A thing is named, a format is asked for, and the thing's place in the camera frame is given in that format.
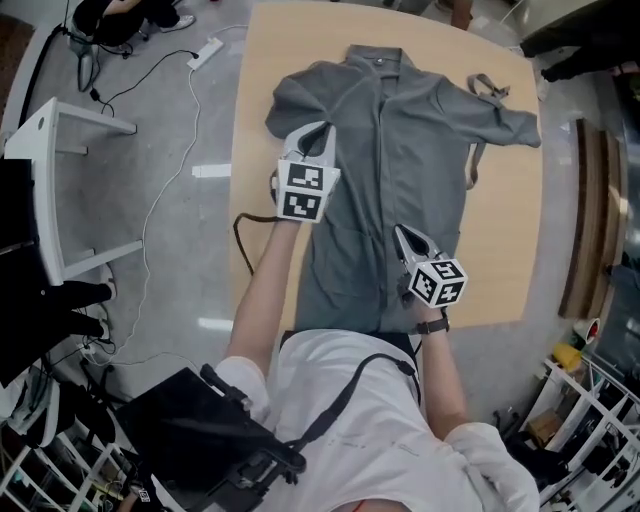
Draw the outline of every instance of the gray shirt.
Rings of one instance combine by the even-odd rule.
[[[345,62],[317,62],[274,91],[274,136],[313,121],[336,126],[342,176],[312,232],[295,327],[407,332],[393,226],[423,231],[453,255],[471,144],[538,147],[536,117],[416,69],[400,48],[354,45]]]

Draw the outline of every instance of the yellow object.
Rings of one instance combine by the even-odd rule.
[[[580,351],[567,343],[556,343],[553,347],[553,357],[568,372],[573,372],[580,366]]]

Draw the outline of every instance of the cardboard box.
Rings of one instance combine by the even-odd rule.
[[[544,448],[561,426],[560,417],[553,409],[548,409],[527,424],[527,432],[540,448]]]

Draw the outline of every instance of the shirt sleeve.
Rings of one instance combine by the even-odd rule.
[[[470,143],[524,144],[534,148],[542,143],[537,118],[531,112],[509,110],[499,100],[471,94],[444,77],[436,96],[445,122]]]
[[[535,480],[509,455],[494,427],[486,423],[466,423],[449,432],[445,442],[493,483],[508,512],[540,510]]]
[[[251,419],[264,424],[270,403],[266,381],[258,365],[246,357],[232,356],[223,359],[215,371],[223,381],[247,395]]]
[[[324,61],[283,78],[273,91],[267,129],[273,136],[284,139],[305,124],[331,122],[345,92],[359,79],[357,69]]]

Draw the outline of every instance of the white cable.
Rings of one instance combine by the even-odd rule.
[[[231,28],[249,28],[249,25],[229,25],[228,27],[219,28],[218,30],[214,30],[213,31],[213,33],[211,34],[211,37],[217,36],[218,34],[220,34],[222,32],[226,32],[227,30],[229,30]]]
[[[517,3],[516,5],[514,5],[514,6],[511,8],[511,10],[510,10],[506,15],[505,15],[505,17],[504,17],[504,18],[502,18],[502,19],[500,20],[500,25],[502,25],[502,24],[507,20],[507,18],[508,18],[509,16],[511,16],[511,13],[512,13],[513,11],[515,11],[518,7],[520,7],[520,4],[521,4],[522,2],[524,2],[524,0],[518,0],[518,3]]]
[[[224,27],[224,28],[221,28],[221,29],[218,29],[218,30],[214,30],[214,32],[211,34],[211,37],[214,37],[215,35],[220,34],[221,32],[225,32],[227,30],[230,30],[232,28],[249,28],[249,25],[230,25],[228,27]],[[173,354],[172,352],[160,352],[160,353],[156,354],[156,356],[152,356],[149,359],[145,359],[144,361],[141,361],[139,363],[113,363],[112,362],[116,357],[118,357],[118,354],[120,354],[120,351],[127,346],[127,344],[129,343],[129,340],[135,336],[136,327],[138,325],[138,322],[140,321],[140,318],[142,317],[142,306],[143,306],[144,302],[147,300],[147,287],[148,287],[148,284],[149,284],[149,280],[151,279],[151,269],[149,268],[149,262],[147,261],[147,244],[146,244],[147,223],[149,222],[149,217],[151,217],[151,214],[153,213],[153,210],[155,209],[155,207],[158,204],[158,202],[160,201],[160,198],[162,197],[162,194],[164,194],[164,191],[180,175],[180,173],[182,173],[182,169],[184,168],[184,163],[185,163],[185,161],[187,159],[187,156],[189,155],[189,152],[191,151],[191,148],[193,148],[194,144],[198,140],[198,121],[200,119],[200,112],[202,110],[202,106],[200,105],[200,102],[198,101],[198,97],[196,96],[196,93],[193,90],[193,84],[191,83],[191,76],[193,75],[194,71],[195,70],[192,69],[191,72],[189,73],[189,89],[191,90],[191,95],[193,96],[193,99],[195,100],[196,104],[198,105],[198,111],[196,113],[196,118],[195,118],[194,123],[193,123],[194,124],[194,127],[193,127],[193,140],[191,141],[191,144],[189,144],[189,147],[187,148],[187,150],[184,152],[184,155],[182,156],[182,162],[180,162],[180,168],[178,169],[178,172],[176,172],[164,184],[164,186],[160,190],[160,193],[158,194],[158,197],[156,197],[156,200],[151,205],[151,208],[149,209],[149,213],[147,213],[147,216],[144,219],[144,224],[142,226],[142,259],[144,261],[144,268],[147,270],[147,275],[146,275],[145,280],[144,280],[144,289],[143,289],[143,294],[142,294],[142,300],[140,301],[140,305],[138,306],[138,316],[136,317],[135,321],[133,322],[133,326],[131,327],[131,333],[129,334],[129,336],[127,336],[127,339],[124,340],[124,343],[120,347],[118,347],[116,349],[116,352],[113,355],[111,355],[109,357],[109,359],[107,359],[106,361],[104,361],[102,363],[98,363],[93,358],[93,356],[88,357],[89,354],[85,354],[84,355],[84,357],[90,363],[92,363],[92,364],[94,364],[96,366],[106,366],[108,364],[112,364],[112,365],[116,365],[116,366],[134,366],[134,365],[137,365],[137,364],[145,363],[145,362],[149,361],[150,359],[153,359],[154,357],[162,355],[162,354],[174,355],[176,357],[180,357],[182,359],[185,359],[186,361],[189,361],[189,359],[187,359],[186,357],[183,357],[183,356],[181,356],[179,354]],[[196,365],[192,361],[189,361],[189,363],[196,369],[196,372],[197,372],[198,368],[196,367]]]
[[[191,151],[191,148],[194,146],[194,144],[198,140],[198,121],[200,119],[200,111],[201,111],[202,107],[200,105],[200,102],[198,101],[198,97],[196,96],[196,93],[193,91],[193,85],[191,83],[191,76],[193,75],[194,71],[195,70],[192,69],[189,72],[189,89],[191,89],[191,95],[193,96],[193,99],[196,101],[196,104],[198,105],[198,111],[196,112],[196,117],[195,117],[194,122],[193,122],[193,140],[191,141],[191,144],[189,144],[189,147],[187,148],[187,150],[184,152],[184,155],[182,156],[182,162],[180,162],[180,168],[178,169],[178,172],[176,172],[173,176],[171,176],[171,178],[169,178],[165,182],[164,186],[160,190],[160,193],[158,194],[158,197],[156,197],[156,200],[151,205],[151,208],[149,209],[149,213],[147,213],[147,216],[144,219],[144,224],[142,226],[142,259],[144,261],[144,268],[147,270],[147,276],[145,277],[145,280],[144,280],[144,291],[143,291],[143,294],[142,294],[142,300],[140,301],[140,305],[138,306],[138,316],[136,317],[136,320],[133,322],[133,326],[131,327],[131,334],[129,334],[129,336],[127,336],[127,339],[124,341],[124,343],[120,347],[118,347],[118,349],[116,350],[115,354],[113,354],[111,357],[109,357],[109,359],[107,359],[106,361],[104,361],[102,363],[98,363],[93,357],[91,357],[91,358],[87,357],[87,360],[90,363],[95,364],[96,366],[106,366],[108,364],[116,364],[116,363],[112,363],[112,361],[118,356],[120,351],[127,346],[127,343],[129,343],[129,340],[135,336],[135,334],[136,334],[136,326],[138,325],[138,322],[140,321],[140,317],[142,316],[142,306],[143,306],[145,300],[147,300],[147,287],[149,285],[149,279],[151,279],[151,269],[149,268],[149,262],[147,260],[147,244],[146,244],[147,224],[149,223],[149,217],[151,217],[151,214],[153,213],[153,210],[155,209],[156,205],[160,201],[160,198],[162,197],[162,194],[164,194],[164,191],[167,190],[167,187],[169,185],[171,185],[171,183],[178,176],[180,176],[180,173],[182,172],[182,169],[184,168],[184,163],[185,163],[185,161],[187,159],[187,156],[189,155],[189,152]]]
[[[156,357],[159,356],[174,356],[174,357],[178,357],[180,359],[184,359],[187,363],[189,363],[191,365],[191,367],[196,371],[196,374],[200,374],[200,369],[196,366],[196,364],[189,358],[181,356],[180,354],[176,354],[174,352],[158,352],[157,354],[152,355],[151,357],[147,357],[146,359],[143,359],[142,361],[136,361],[134,363],[111,363],[113,366],[138,366],[140,364],[144,364],[147,361],[151,361],[152,359],[155,359]]]

